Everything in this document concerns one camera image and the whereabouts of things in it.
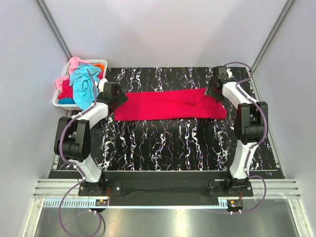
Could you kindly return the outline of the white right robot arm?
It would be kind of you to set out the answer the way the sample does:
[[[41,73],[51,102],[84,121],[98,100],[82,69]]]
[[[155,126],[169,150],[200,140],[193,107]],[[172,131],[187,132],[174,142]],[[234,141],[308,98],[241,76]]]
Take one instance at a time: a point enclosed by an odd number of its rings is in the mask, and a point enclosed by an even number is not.
[[[246,93],[241,87],[245,81],[234,81],[226,65],[217,66],[213,68],[213,79],[205,92],[220,102],[228,99],[237,110],[234,122],[237,139],[235,157],[225,180],[216,189],[231,196],[251,190],[249,171],[252,159],[268,133],[268,104]]]

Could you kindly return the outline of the red t-shirt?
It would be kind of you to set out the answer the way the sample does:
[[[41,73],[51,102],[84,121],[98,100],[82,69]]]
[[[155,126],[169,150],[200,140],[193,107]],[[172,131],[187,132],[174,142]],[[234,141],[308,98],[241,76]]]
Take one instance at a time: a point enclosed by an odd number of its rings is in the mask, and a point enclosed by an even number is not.
[[[114,112],[118,121],[164,119],[225,119],[226,109],[205,95],[205,88],[127,93],[128,100]]]

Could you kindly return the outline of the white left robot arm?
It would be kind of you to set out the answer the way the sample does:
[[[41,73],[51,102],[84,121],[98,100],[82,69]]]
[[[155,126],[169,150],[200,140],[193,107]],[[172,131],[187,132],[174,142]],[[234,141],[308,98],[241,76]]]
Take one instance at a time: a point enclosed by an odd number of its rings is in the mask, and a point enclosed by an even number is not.
[[[104,82],[96,101],[72,117],[58,121],[54,152],[67,164],[72,165],[82,176],[81,185],[95,195],[102,195],[107,188],[106,178],[91,157],[90,131],[128,101],[117,82]]]

